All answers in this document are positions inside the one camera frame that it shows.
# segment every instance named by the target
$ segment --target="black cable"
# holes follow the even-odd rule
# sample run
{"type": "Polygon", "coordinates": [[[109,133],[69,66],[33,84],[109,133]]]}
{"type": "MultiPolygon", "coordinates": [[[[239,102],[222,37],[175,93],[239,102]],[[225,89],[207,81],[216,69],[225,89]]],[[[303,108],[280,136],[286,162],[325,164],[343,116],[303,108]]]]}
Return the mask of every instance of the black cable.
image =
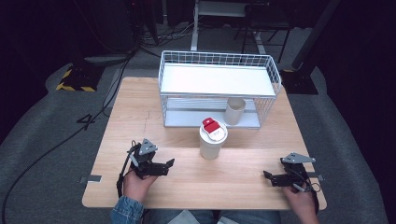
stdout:
{"type": "Polygon", "coordinates": [[[143,38],[142,42],[140,43],[141,45],[143,45],[144,47],[147,48],[156,48],[156,47],[163,47],[164,45],[168,44],[169,42],[173,41],[173,40],[179,40],[181,38],[184,38],[186,35],[192,35],[192,34],[186,34],[186,35],[182,35],[181,33],[183,33],[184,31],[188,31],[192,29],[192,24],[190,24],[189,26],[185,27],[185,28],[181,28],[177,31],[175,31],[175,29],[167,34],[166,31],[168,31],[169,29],[167,29],[164,33],[163,33],[163,37],[160,38],[159,44],[152,44],[152,43],[146,43],[145,39],[143,38]]]}
{"type": "Polygon", "coordinates": [[[134,152],[134,146],[136,146],[136,141],[132,140],[131,149],[129,149],[129,151],[128,151],[128,155],[125,159],[125,162],[124,162],[121,172],[119,174],[119,179],[117,180],[116,186],[117,186],[117,193],[119,194],[119,198],[122,196],[123,179],[126,175],[128,175],[132,171],[132,170],[128,171],[128,173],[126,173],[126,175],[123,174],[123,173],[125,173],[125,168],[126,168],[126,165],[128,164],[129,158],[130,158],[131,154],[134,152]]]}
{"type": "Polygon", "coordinates": [[[103,113],[106,117],[108,117],[108,118],[109,118],[110,116],[109,116],[108,114],[105,113],[105,109],[108,107],[108,105],[110,104],[110,102],[111,102],[111,101],[113,100],[113,98],[116,96],[117,90],[119,89],[120,83],[121,83],[121,81],[122,81],[122,75],[123,75],[123,72],[124,72],[124,70],[125,70],[125,67],[126,67],[126,65],[128,64],[128,62],[131,61],[132,57],[134,57],[134,53],[131,54],[130,57],[129,57],[129,58],[124,62],[124,64],[121,66],[120,72],[119,72],[119,76],[118,76],[117,79],[111,84],[110,89],[108,90],[107,95],[106,95],[106,97],[105,97],[105,100],[103,101],[102,113],[103,113]],[[115,84],[117,81],[118,81],[117,87],[116,87],[116,89],[114,90],[113,94],[111,95],[111,98],[108,100],[107,104],[105,105],[105,101],[106,101],[106,99],[107,99],[107,96],[110,94],[110,91],[113,89],[113,86],[114,86],[114,84],[115,84]]]}
{"type": "Polygon", "coordinates": [[[143,50],[143,52],[145,52],[145,53],[147,53],[147,54],[149,54],[149,55],[152,55],[152,56],[155,56],[155,57],[157,57],[157,58],[161,58],[161,56],[160,55],[158,55],[158,54],[156,54],[156,53],[154,53],[154,52],[151,52],[151,51],[149,51],[149,50],[147,50],[147,49],[143,49],[142,47],[139,47],[141,50],[143,50]]]}
{"type": "Polygon", "coordinates": [[[161,35],[158,35],[158,37],[159,37],[158,44],[157,43],[147,43],[146,42],[147,38],[145,38],[145,37],[142,37],[143,42],[141,44],[144,45],[145,47],[149,47],[149,48],[158,47],[168,36],[172,36],[175,33],[175,28],[173,28],[172,32],[169,34],[166,33],[168,30],[169,30],[169,28],[166,29],[161,35]]]}
{"type": "Polygon", "coordinates": [[[303,178],[298,172],[296,172],[293,169],[288,169],[289,171],[292,171],[295,175],[297,175],[298,177],[301,178],[301,180],[303,180],[306,184],[306,188],[305,189],[312,189],[312,185],[311,185],[311,180],[308,178],[308,180],[306,180],[305,178],[303,178]]]}
{"type": "MultiPolygon", "coordinates": [[[[120,69],[120,77],[122,76],[123,71],[125,70],[126,64],[133,58],[134,56],[134,52],[131,53],[129,55],[128,60],[122,65],[121,69],[120,69]]],[[[90,125],[91,123],[94,122],[94,120],[101,114],[103,113],[103,111],[109,106],[111,100],[114,98],[114,96],[116,95],[117,89],[120,86],[120,81],[121,78],[119,79],[119,83],[118,86],[116,88],[116,91],[114,92],[114,94],[112,95],[111,99],[107,102],[107,104],[105,106],[102,106],[102,109],[95,115],[93,116],[93,118],[91,120],[89,120],[85,125],[83,125],[81,128],[79,128],[76,132],[72,133],[70,136],[68,136],[67,138],[65,138],[61,143],[59,143],[58,145],[56,145],[55,147],[51,148],[50,150],[48,150],[47,152],[45,152],[43,155],[41,155],[38,159],[36,159],[32,164],[30,164],[25,170],[23,170],[23,172],[17,177],[17,179],[12,183],[11,187],[8,189],[6,196],[3,200],[3,206],[2,206],[2,221],[3,224],[6,224],[6,206],[7,206],[7,200],[8,197],[11,193],[11,191],[14,189],[14,187],[18,184],[18,182],[21,180],[21,178],[33,167],[35,166],[39,161],[41,161],[44,157],[46,157],[47,155],[49,155],[52,151],[54,151],[55,149],[57,149],[58,147],[60,147],[61,145],[63,145],[64,143],[66,143],[67,141],[69,141],[70,139],[72,139],[74,136],[76,136],[78,133],[80,133],[82,130],[86,129],[88,127],[88,125],[90,125]]]]}
{"type": "Polygon", "coordinates": [[[101,62],[91,62],[88,61],[87,59],[85,59],[85,61],[87,61],[89,64],[92,64],[94,66],[98,66],[98,67],[108,67],[108,66],[113,66],[119,63],[124,63],[125,61],[127,61],[129,58],[129,55],[126,54],[123,58],[120,59],[113,59],[113,60],[107,60],[107,61],[101,61],[101,62]]]}
{"type": "Polygon", "coordinates": [[[314,185],[318,185],[319,189],[315,190],[314,187],[312,187],[312,190],[314,190],[316,193],[320,192],[321,191],[321,185],[318,184],[318,183],[313,183],[311,186],[314,186],[314,185]]]}

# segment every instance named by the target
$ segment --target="human hand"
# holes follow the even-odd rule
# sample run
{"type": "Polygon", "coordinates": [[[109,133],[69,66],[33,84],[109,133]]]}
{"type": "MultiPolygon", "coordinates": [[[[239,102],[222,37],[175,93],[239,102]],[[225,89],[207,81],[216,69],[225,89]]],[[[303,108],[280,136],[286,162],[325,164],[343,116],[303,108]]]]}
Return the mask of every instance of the human hand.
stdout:
{"type": "Polygon", "coordinates": [[[123,180],[123,195],[142,203],[146,198],[149,187],[157,178],[158,176],[151,175],[143,176],[143,179],[140,179],[133,170],[130,170],[123,180]]]}
{"type": "Polygon", "coordinates": [[[293,187],[284,187],[282,190],[288,198],[291,209],[303,224],[319,223],[311,191],[295,193],[293,187]]]}

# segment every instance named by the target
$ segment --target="red object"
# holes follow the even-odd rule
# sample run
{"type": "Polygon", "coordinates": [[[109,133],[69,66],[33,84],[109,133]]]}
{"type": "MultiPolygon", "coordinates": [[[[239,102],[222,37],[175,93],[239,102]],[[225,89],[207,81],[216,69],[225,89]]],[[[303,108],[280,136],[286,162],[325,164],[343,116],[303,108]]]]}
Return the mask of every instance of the red object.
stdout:
{"type": "Polygon", "coordinates": [[[213,120],[212,118],[204,119],[202,123],[204,124],[205,131],[207,131],[208,133],[213,133],[215,130],[220,128],[218,122],[213,120]]]}

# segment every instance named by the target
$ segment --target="denim sleeve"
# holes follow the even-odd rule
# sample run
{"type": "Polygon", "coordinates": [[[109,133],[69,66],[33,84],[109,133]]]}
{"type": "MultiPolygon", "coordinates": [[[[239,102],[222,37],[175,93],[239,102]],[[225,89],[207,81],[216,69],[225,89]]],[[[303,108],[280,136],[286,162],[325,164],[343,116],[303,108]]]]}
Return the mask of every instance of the denim sleeve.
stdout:
{"type": "Polygon", "coordinates": [[[142,203],[128,197],[121,196],[116,206],[114,206],[113,210],[111,211],[111,223],[138,224],[140,223],[140,218],[142,217],[142,214],[142,203]]]}

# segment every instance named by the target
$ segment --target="gray floor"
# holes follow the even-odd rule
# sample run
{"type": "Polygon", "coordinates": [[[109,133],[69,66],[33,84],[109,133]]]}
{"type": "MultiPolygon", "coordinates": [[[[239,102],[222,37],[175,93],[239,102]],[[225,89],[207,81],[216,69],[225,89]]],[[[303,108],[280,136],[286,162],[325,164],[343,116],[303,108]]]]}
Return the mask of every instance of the gray floor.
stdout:
{"type": "MultiPolygon", "coordinates": [[[[242,36],[233,40],[235,32],[231,28],[206,29],[200,33],[198,50],[238,53],[242,36]]],[[[309,34],[309,29],[291,32],[278,69],[290,68],[309,34]]],[[[164,49],[190,50],[190,43],[191,36],[187,35],[149,50],[156,54],[164,49]]],[[[277,48],[266,49],[277,58],[277,48]]],[[[254,46],[247,52],[257,53],[254,46]]],[[[49,77],[49,94],[21,118],[0,146],[2,198],[22,171],[82,127],[76,123],[78,119],[100,111],[107,92],[112,94],[110,85],[120,71],[120,65],[107,67],[97,92],[56,91],[68,65],[49,77]]],[[[158,58],[139,51],[127,65],[124,76],[156,77],[158,67],[158,58]]],[[[326,178],[321,186],[328,206],[318,214],[321,223],[387,223],[379,187],[350,130],[326,94],[324,77],[316,69],[312,78],[319,95],[296,94],[289,95],[289,99],[306,147],[317,159],[314,166],[326,178]]],[[[106,112],[111,113],[111,105],[106,112]]],[[[56,147],[28,171],[9,195],[7,223],[108,223],[110,208],[84,207],[81,198],[85,186],[78,183],[91,172],[106,124],[107,117],[99,114],[87,131],[56,147]]],[[[283,223],[298,223],[291,211],[283,211],[281,216],[283,223]]]]}

